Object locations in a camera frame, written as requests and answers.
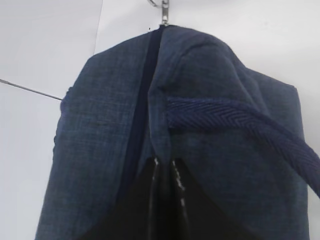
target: blue fabric garment bag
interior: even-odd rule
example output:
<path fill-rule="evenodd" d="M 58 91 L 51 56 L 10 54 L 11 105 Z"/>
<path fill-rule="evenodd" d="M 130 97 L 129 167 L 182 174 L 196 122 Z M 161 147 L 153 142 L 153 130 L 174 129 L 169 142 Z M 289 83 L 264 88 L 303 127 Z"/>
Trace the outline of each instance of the blue fabric garment bag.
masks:
<path fill-rule="evenodd" d="M 204 193 L 258 236 L 308 240 L 297 90 L 245 67 L 219 39 L 161 27 L 88 60 L 61 104 L 37 240 L 75 239 L 124 198 L 146 159 L 181 158 Z M 169 174 L 161 197 L 170 194 Z"/>

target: tile grout line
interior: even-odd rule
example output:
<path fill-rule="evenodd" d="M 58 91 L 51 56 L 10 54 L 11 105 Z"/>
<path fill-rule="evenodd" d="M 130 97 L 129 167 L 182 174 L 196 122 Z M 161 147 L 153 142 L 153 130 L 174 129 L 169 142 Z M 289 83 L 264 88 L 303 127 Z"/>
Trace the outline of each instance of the tile grout line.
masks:
<path fill-rule="evenodd" d="M 52 96 L 52 95 L 46 94 L 46 93 L 41 92 L 41 91 L 36 91 L 36 90 L 30 89 L 30 88 L 27 88 L 25 86 L 14 84 L 14 83 L 9 82 L 9 81 L 5 81 L 5 80 L 0 79 L 0 83 L 9 85 L 9 86 L 12 86 L 12 87 L 15 87 L 15 88 L 23 89 L 23 90 L 26 90 L 26 91 L 29 91 L 29 92 L 32 92 L 32 93 L 35 93 L 35 94 L 40 94 L 42 96 L 46 96 L 46 97 L 49 97 L 49 98 L 52 98 L 52 99 L 56 99 L 56 100 L 62 101 L 62 99 L 59 98 L 59 97 Z"/>
<path fill-rule="evenodd" d="M 102 10 L 104 8 L 104 3 L 105 3 L 105 0 L 102 0 L 101 10 L 100 10 L 100 15 L 99 15 L 99 22 L 98 22 L 98 26 L 96 28 L 95 44 L 94 44 L 94 49 L 93 49 L 93 54 L 92 55 L 95 55 L 96 49 L 97 49 L 98 34 L 99 34 L 99 28 L 100 28 L 100 22 L 101 22 Z"/>

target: white tile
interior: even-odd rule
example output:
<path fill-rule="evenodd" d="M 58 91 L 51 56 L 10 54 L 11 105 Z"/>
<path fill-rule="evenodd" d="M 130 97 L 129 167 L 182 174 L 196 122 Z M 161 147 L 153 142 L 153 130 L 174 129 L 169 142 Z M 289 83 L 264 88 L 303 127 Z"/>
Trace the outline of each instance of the white tile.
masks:
<path fill-rule="evenodd" d="M 308 188 L 308 213 L 310 240 L 320 239 L 320 200 L 318 196 Z"/>
<path fill-rule="evenodd" d="M 0 78 L 63 97 L 95 51 L 103 0 L 0 2 Z"/>
<path fill-rule="evenodd" d="M 60 101 L 0 84 L 0 239 L 32 240 L 52 165 Z"/>
<path fill-rule="evenodd" d="M 147 0 L 105 0 L 95 52 L 102 52 L 123 41 L 155 30 L 160 23 L 161 10 L 151 6 Z"/>

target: metal hook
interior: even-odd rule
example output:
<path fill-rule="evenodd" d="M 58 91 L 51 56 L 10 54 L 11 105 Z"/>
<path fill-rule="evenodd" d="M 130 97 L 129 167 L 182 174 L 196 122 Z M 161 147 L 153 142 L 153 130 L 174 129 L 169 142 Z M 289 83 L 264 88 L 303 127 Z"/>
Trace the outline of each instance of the metal hook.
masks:
<path fill-rule="evenodd" d="M 148 0 L 148 2 L 155 8 L 162 8 L 162 25 L 169 25 L 169 0 L 162 0 L 162 5 L 156 4 L 153 0 Z"/>

